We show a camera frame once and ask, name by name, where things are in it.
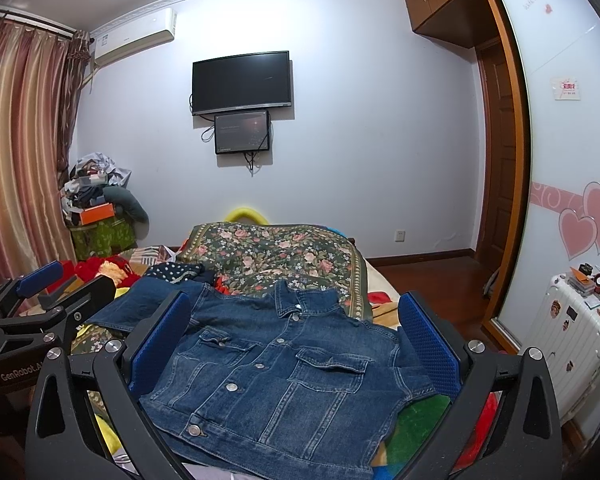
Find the orange box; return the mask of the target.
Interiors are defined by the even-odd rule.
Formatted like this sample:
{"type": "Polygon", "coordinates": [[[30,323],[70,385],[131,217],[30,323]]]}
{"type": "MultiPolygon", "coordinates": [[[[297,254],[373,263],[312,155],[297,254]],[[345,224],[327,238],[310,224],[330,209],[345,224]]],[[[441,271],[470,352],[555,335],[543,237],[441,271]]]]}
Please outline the orange box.
{"type": "Polygon", "coordinates": [[[114,218],[115,214],[116,212],[114,211],[114,205],[110,203],[103,203],[97,206],[86,208],[80,213],[80,225],[88,226],[92,223],[114,218]]]}

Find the white sliding wardrobe door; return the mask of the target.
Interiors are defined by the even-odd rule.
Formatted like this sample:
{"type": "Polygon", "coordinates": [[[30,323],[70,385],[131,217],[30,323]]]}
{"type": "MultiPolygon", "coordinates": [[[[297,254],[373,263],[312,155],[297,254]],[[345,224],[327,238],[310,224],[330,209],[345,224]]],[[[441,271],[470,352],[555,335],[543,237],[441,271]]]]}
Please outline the white sliding wardrobe door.
{"type": "Polygon", "coordinates": [[[530,184],[498,324],[524,340],[550,278],[600,269],[600,16],[588,0],[501,0],[527,90],[530,184]]]}

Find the red garment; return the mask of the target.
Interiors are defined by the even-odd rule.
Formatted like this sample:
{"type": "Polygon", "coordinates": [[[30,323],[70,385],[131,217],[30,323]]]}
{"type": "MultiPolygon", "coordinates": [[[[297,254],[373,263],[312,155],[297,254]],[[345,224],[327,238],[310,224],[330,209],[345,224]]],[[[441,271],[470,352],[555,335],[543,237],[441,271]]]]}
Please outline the red garment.
{"type": "Polygon", "coordinates": [[[83,284],[105,275],[114,282],[117,288],[131,287],[140,276],[132,269],[131,263],[118,255],[107,258],[91,256],[84,261],[73,263],[61,260],[62,274],[59,280],[46,287],[46,292],[54,292],[70,278],[78,278],[83,284]]]}

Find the pile of clutter in corner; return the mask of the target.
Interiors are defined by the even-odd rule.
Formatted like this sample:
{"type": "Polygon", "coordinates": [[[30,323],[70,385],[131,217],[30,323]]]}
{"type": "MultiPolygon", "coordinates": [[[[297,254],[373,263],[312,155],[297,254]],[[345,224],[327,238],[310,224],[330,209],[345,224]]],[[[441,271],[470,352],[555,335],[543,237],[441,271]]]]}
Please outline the pile of clutter in corner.
{"type": "Polygon", "coordinates": [[[68,226],[81,226],[81,211],[103,203],[114,205],[115,217],[147,223],[148,213],[128,189],[131,174],[102,152],[79,158],[60,189],[61,211],[68,226]]]}

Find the floral green quilt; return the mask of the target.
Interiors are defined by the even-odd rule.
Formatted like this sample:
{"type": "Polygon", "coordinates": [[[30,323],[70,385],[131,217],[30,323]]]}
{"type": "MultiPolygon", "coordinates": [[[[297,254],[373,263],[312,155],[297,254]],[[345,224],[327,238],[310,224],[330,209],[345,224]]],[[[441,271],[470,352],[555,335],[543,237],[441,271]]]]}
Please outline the floral green quilt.
{"type": "Polygon", "coordinates": [[[284,280],[293,289],[335,289],[347,315],[372,317],[363,256],[350,238],[324,226],[200,224],[190,232],[178,261],[213,270],[221,289],[230,294],[262,296],[284,280]]]}

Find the small black wall monitor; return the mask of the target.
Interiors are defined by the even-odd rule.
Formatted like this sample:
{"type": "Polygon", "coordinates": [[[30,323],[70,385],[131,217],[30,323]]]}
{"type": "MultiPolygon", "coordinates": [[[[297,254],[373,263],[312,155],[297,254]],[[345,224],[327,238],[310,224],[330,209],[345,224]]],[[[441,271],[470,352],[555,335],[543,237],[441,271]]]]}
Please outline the small black wall monitor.
{"type": "Polygon", "coordinates": [[[267,110],[250,110],[215,116],[215,154],[262,152],[268,151],[270,146],[270,114],[267,110]]]}

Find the pink striped curtain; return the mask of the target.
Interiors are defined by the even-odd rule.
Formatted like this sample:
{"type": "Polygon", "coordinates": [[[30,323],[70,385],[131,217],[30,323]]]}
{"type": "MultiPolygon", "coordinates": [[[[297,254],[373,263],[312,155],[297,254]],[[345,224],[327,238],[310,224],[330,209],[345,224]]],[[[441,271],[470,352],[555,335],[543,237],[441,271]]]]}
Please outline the pink striped curtain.
{"type": "Polygon", "coordinates": [[[86,32],[0,20],[0,283],[74,257],[60,190],[88,62],[86,32]]]}

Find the white air conditioner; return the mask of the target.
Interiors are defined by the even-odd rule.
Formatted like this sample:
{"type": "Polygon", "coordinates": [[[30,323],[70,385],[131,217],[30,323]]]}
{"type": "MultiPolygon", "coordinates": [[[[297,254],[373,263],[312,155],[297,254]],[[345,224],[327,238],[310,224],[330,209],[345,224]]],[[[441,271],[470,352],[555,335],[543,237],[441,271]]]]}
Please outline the white air conditioner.
{"type": "Polygon", "coordinates": [[[171,8],[141,16],[98,36],[96,67],[108,66],[131,55],[174,40],[176,13],[171,8]]]}

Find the yellow curved tube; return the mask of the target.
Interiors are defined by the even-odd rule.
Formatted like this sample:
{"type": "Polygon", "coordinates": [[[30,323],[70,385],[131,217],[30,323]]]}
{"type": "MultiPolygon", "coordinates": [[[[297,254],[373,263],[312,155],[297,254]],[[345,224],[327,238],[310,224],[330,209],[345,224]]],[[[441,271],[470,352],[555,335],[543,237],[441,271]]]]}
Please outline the yellow curved tube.
{"type": "Polygon", "coordinates": [[[224,219],[225,222],[247,223],[254,226],[267,226],[268,219],[253,208],[241,206],[231,210],[224,219]]]}

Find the blue denim jacket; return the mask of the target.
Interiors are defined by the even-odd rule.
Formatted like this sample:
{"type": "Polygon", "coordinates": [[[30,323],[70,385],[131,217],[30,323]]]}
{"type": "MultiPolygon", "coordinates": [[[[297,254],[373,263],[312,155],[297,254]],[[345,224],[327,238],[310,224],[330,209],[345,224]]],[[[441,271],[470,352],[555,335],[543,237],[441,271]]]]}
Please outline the blue denim jacket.
{"type": "Polygon", "coordinates": [[[140,405],[184,460],[263,479],[368,479],[400,411],[434,384],[403,332],[332,289],[261,297],[187,282],[190,309],[140,405]]]}

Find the colourful fleece blanket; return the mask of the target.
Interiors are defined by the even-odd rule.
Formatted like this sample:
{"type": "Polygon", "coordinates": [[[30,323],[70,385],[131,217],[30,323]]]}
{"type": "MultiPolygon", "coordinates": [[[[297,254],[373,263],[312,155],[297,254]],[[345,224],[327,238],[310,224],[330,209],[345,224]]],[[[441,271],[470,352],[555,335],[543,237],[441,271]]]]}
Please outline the colourful fleece blanket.
{"type": "MultiPolygon", "coordinates": [[[[385,326],[398,325],[398,312],[395,308],[388,308],[388,302],[398,300],[398,292],[370,264],[366,266],[367,272],[367,298],[372,302],[374,319],[385,326]]],[[[96,325],[84,325],[78,331],[78,336],[73,341],[74,354],[92,353],[100,348],[112,335],[96,325]]],[[[99,431],[105,439],[108,451],[116,454],[122,450],[120,439],[111,427],[109,417],[102,403],[100,395],[91,392],[89,395],[99,431]]],[[[496,414],[500,396],[491,393],[486,400],[477,428],[472,432],[464,451],[460,454],[457,468],[470,465],[478,454],[479,445],[486,440],[486,430],[489,429],[496,414]]],[[[433,396],[428,400],[414,403],[400,413],[396,429],[393,434],[380,446],[372,461],[374,477],[376,479],[392,479],[399,470],[414,456],[417,449],[424,443],[434,425],[442,417],[451,401],[445,396],[433,396]]]]}

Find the black wall television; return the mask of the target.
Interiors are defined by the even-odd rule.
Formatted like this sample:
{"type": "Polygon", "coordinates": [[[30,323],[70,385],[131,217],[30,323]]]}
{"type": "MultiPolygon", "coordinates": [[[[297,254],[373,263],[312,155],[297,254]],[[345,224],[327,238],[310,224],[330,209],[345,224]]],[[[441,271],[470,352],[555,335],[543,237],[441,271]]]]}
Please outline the black wall television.
{"type": "Polygon", "coordinates": [[[288,51],[193,62],[190,111],[194,116],[292,105],[288,51]]]}

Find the green floral covered box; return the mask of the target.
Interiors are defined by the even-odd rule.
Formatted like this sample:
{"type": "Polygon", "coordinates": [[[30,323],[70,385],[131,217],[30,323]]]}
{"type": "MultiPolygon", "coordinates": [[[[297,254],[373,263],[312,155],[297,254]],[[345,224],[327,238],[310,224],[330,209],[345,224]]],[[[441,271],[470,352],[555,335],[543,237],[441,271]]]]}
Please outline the green floral covered box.
{"type": "Polygon", "coordinates": [[[112,217],[87,226],[76,226],[70,229],[70,233],[79,261],[90,257],[107,258],[136,244],[132,223],[125,217],[112,217]]]}

